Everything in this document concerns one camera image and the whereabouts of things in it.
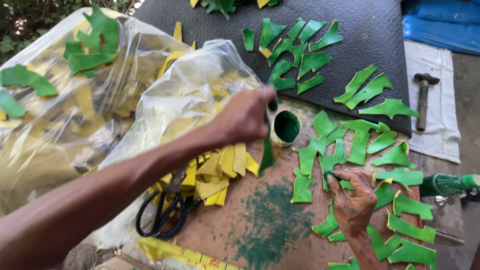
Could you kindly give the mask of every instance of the hammer head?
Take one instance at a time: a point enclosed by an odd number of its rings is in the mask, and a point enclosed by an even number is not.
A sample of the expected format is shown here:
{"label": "hammer head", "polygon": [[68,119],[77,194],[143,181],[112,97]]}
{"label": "hammer head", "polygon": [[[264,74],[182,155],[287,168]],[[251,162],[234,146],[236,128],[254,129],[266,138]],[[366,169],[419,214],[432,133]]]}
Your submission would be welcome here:
{"label": "hammer head", "polygon": [[417,73],[415,74],[414,76],[415,79],[421,81],[421,80],[427,80],[428,81],[428,84],[430,85],[435,85],[437,83],[440,82],[440,79],[439,78],[436,78],[436,77],[432,77],[430,74],[428,73]]}

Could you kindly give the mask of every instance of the white cloth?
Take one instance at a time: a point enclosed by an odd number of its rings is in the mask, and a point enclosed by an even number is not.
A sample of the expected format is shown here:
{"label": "white cloth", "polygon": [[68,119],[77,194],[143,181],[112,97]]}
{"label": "white cloth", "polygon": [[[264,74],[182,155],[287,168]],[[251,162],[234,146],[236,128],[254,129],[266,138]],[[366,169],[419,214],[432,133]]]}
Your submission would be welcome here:
{"label": "white cloth", "polygon": [[422,154],[460,163],[460,132],[456,123],[452,53],[424,44],[404,41],[407,60],[410,108],[418,110],[420,84],[415,73],[429,73],[440,83],[428,90],[426,131],[417,131],[417,118],[412,117],[410,149]]}

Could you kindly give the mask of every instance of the textured mat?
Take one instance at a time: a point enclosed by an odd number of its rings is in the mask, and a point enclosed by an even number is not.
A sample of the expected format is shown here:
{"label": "textured mat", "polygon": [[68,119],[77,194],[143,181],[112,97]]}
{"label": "textured mat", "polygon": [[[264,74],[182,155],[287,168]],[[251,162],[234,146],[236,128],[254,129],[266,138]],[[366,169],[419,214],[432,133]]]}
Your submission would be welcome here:
{"label": "textured mat", "polygon": [[[267,59],[258,52],[263,18],[270,18],[273,23],[279,25],[287,25],[278,38],[287,38],[287,32],[299,17],[306,22],[327,21],[326,25],[309,40],[310,42],[319,40],[330,28],[333,20],[338,20],[338,32],[344,36],[344,40],[316,51],[324,51],[333,58],[318,70],[325,81],[300,95],[297,95],[296,87],[281,90],[279,94],[369,121],[381,121],[411,137],[408,116],[396,115],[392,121],[384,115],[358,114],[359,109],[380,104],[385,98],[401,99],[404,104],[409,105],[402,20],[398,0],[284,0],[277,6],[264,7],[261,10],[254,1],[238,6],[237,10],[231,14],[229,22],[219,12],[207,14],[205,8],[200,5],[193,9],[187,0],[146,0],[133,16],[171,35],[175,22],[179,21],[182,23],[183,42],[191,44],[196,40],[198,48],[207,40],[231,39],[245,63],[264,83],[268,81],[273,67],[268,67]],[[246,27],[256,32],[253,52],[246,51],[243,45],[240,30]],[[270,44],[270,50],[273,49],[278,38]],[[279,57],[281,58],[293,62],[291,53],[284,53]],[[366,104],[360,103],[354,110],[349,110],[341,103],[335,103],[333,98],[345,93],[345,86],[355,72],[371,64],[376,65],[378,70],[363,86],[383,72],[390,79],[393,89],[384,88],[383,94],[374,97]],[[298,71],[298,68],[293,68],[283,77],[297,78]],[[309,80],[313,76],[314,73],[309,72],[300,81]]]}

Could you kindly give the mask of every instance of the blue tarp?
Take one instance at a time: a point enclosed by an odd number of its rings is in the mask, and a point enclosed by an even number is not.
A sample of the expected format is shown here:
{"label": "blue tarp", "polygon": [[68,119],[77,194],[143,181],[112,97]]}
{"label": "blue tarp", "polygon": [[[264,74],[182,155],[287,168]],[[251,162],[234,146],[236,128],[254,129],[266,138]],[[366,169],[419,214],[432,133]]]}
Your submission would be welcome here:
{"label": "blue tarp", "polygon": [[480,55],[480,4],[410,0],[402,3],[402,13],[405,40]]}

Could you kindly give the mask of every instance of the scissor handle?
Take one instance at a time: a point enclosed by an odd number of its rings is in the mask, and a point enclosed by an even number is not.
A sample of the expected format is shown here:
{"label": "scissor handle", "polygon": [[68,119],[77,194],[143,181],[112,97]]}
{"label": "scissor handle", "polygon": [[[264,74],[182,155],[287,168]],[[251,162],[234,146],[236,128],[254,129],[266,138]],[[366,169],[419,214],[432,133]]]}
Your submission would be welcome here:
{"label": "scissor handle", "polygon": [[[159,239],[170,239],[174,237],[181,230],[181,228],[185,224],[185,221],[187,220],[187,207],[185,206],[185,203],[183,202],[183,198],[180,195],[180,193],[176,194],[173,202],[167,207],[165,212],[162,213],[163,203],[165,201],[165,196],[167,195],[167,191],[165,190],[162,191],[162,193],[160,194],[160,202],[158,204],[152,230],[145,233],[144,231],[142,231],[142,228],[140,227],[140,220],[142,219],[142,215],[145,211],[145,208],[159,193],[160,191],[158,190],[154,191],[142,203],[135,221],[135,228],[137,229],[138,234],[143,237],[154,236]],[[180,203],[180,218],[177,224],[170,230],[166,232],[161,232],[160,229],[162,228],[163,224],[165,223],[165,221],[167,221],[168,217],[175,210],[175,208],[177,207],[177,204],[179,203]]]}

